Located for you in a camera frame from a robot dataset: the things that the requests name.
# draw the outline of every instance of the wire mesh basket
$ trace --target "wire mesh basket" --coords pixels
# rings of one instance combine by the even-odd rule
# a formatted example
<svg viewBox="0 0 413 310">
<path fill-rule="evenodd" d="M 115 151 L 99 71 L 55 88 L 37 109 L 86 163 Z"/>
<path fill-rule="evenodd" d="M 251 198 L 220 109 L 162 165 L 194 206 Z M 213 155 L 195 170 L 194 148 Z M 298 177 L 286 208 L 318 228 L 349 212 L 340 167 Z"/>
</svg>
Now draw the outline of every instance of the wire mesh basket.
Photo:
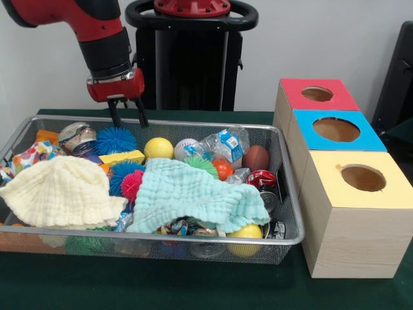
<svg viewBox="0 0 413 310">
<path fill-rule="evenodd" d="M 76 121 L 86 121 L 96 130 L 112 125 L 111 119 L 108 118 L 28 118 L 1 150 L 0 165 L 6 165 L 14 155 L 30 148 L 39 129 L 60 132 Z M 141 129 L 137 120 L 124 120 L 124 127 L 134 133 L 140 147 L 154 137 L 164 137 L 174 145 L 187 137 L 201 140 L 232 125 L 234 124 L 151 121 L 149 128 Z M 275 127 L 242 126 L 248 130 L 251 145 L 261 145 L 269 151 L 269 170 L 281 172 L 279 175 L 282 177 L 279 181 L 285 189 L 284 199 L 270 215 L 285 224 L 284 239 L 169 236 L 27 227 L 0 198 L 0 222 L 4 222 L 4 225 L 0 226 L 0 251 L 279 264 L 290 247 L 300 243 L 304 238 L 304 227 L 287 148 L 283 135 Z"/>
</svg>

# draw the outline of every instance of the shape sorter box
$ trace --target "shape sorter box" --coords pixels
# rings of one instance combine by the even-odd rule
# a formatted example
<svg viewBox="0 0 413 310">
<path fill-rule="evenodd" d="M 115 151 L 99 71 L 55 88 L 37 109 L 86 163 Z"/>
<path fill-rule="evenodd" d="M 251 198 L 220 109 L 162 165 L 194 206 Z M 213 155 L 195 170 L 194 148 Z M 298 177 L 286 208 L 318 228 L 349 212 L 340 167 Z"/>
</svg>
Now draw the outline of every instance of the shape sorter box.
<svg viewBox="0 0 413 310">
<path fill-rule="evenodd" d="M 292 114 L 287 145 L 298 193 L 309 150 L 387 151 L 361 112 L 294 110 Z"/>
<path fill-rule="evenodd" d="M 273 126 L 288 136 L 293 110 L 359 111 L 357 103 L 339 79 L 281 79 Z"/>
<path fill-rule="evenodd" d="M 312 150 L 299 195 L 313 278 L 392 278 L 413 235 L 413 188 L 386 152 Z"/>
</svg>

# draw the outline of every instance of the towel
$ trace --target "towel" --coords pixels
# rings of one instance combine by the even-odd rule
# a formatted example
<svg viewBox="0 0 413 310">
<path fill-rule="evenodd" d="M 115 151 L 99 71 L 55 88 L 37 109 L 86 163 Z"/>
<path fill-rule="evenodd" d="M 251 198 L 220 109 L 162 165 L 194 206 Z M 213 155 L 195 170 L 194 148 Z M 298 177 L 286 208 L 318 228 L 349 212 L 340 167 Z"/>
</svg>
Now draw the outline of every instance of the towel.
<svg viewBox="0 0 413 310">
<path fill-rule="evenodd" d="M 109 196 L 109 180 L 98 165 L 72 156 L 23 170 L 0 188 L 0 196 L 26 224 L 66 229 L 113 223 L 127 203 Z"/>
<path fill-rule="evenodd" d="M 255 187 L 215 180 L 208 172 L 181 161 L 150 160 L 137 193 L 134 222 L 126 231 L 152 233 L 183 216 L 216 223 L 225 233 L 270 221 Z"/>
<path fill-rule="evenodd" d="M 55 156 L 66 155 L 60 147 L 53 146 L 49 141 L 34 143 L 25 152 L 15 155 L 7 167 L 0 166 L 0 176 L 6 182 L 11 181 L 18 173 L 30 168 L 42 160 L 51 160 Z"/>
</svg>

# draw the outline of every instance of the red spiky ball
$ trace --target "red spiky ball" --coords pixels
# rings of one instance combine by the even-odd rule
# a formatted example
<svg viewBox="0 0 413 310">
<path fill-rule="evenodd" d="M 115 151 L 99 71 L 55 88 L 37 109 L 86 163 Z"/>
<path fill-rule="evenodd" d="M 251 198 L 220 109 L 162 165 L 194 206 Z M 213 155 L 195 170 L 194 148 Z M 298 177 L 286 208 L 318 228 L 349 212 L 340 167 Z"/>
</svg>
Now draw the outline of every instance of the red spiky ball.
<svg viewBox="0 0 413 310">
<path fill-rule="evenodd" d="M 121 183 L 122 195 L 130 202 L 136 200 L 139 187 L 142 184 L 143 171 L 135 170 L 134 173 L 125 176 Z"/>
</svg>

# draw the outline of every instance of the red robot arm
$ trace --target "red robot arm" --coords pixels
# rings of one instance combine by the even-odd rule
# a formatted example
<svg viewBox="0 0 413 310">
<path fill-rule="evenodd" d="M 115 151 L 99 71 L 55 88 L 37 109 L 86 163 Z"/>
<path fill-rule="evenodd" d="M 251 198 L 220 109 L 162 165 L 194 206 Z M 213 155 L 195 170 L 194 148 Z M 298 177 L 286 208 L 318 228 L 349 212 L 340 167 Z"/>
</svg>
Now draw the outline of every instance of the red robot arm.
<svg viewBox="0 0 413 310">
<path fill-rule="evenodd" d="M 129 38 L 121 24 L 117 0 L 1 1 L 12 19 L 23 27 L 68 23 L 91 73 L 87 88 L 93 100 L 109 103 L 116 126 L 121 126 L 117 102 L 135 101 L 141 125 L 147 126 L 140 102 L 145 87 L 143 73 L 131 66 Z"/>
</svg>

